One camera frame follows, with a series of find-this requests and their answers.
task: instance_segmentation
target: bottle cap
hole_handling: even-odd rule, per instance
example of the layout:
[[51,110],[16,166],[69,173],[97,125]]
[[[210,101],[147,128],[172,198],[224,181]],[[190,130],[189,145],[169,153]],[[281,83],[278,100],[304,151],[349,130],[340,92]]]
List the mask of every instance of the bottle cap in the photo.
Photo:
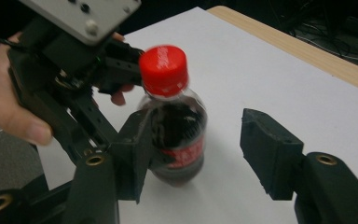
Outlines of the bottle cap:
[[188,85],[185,53],[170,45],[147,50],[139,60],[146,91],[153,95],[170,97]]

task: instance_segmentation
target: wooden table edge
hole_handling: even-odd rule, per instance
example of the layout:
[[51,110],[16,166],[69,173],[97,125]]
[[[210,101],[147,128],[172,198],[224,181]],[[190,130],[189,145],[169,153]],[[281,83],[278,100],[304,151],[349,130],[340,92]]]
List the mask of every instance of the wooden table edge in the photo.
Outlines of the wooden table edge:
[[271,45],[286,51],[298,59],[310,63],[358,87],[358,65],[349,63],[321,49],[278,31],[266,24],[244,16],[228,7],[212,7],[207,10],[216,17],[254,35]]

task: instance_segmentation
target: human hand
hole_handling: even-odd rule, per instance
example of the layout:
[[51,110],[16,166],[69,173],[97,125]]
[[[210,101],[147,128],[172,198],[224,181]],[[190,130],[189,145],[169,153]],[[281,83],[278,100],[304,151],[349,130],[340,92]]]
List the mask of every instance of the human hand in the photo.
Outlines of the human hand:
[[[14,35],[9,40],[16,42],[19,36],[20,34]],[[117,34],[114,34],[114,38],[124,39],[122,35]],[[8,46],[0,45],[0,128],[32,144],[48,145],[52,139],[51,127],[17,102],[8,74],[10,66],[7,57],[8,49]],[[112,102],[116,105],[124,105],[122,92],[130,91],[132,88],[131,85],[123,86],[112,95]]]

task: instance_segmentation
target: robotic arm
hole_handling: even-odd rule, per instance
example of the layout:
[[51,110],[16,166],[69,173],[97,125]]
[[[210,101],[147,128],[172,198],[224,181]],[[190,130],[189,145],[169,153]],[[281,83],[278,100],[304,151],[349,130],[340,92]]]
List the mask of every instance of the robotic arm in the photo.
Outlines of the robotic arm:
[[19,103],[53,129],[76,165],[71,183],[27,199],[0,191],[0,223],[118,223],[117,200],[140,199],[151,161],[169,161],[151,143],[148,111],[116,131],[92,101],[92,87],[111,94],[141,85],[143,53],[111,34],[137,0],[21,0],[44,18],[31,21],[8,57]]
[[296,193],[299,224],[358,223],[358,179],[344,161],[302,154],[304,144],[268,114],[243,110],[241,148],[272,200]]

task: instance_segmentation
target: cola bottle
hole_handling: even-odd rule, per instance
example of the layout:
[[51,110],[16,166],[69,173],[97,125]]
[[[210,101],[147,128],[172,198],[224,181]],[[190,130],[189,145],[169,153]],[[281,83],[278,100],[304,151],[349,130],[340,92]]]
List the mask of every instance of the cola bottle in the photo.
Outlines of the cola bottle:
[[152,111],[153,144],[173,158],[151,170],[160,180],[183,186],[203,165],[205,107],[188,87],[186,55],[181,49],[154,47],[141,56],[139,65],[146,93],[139,108]]

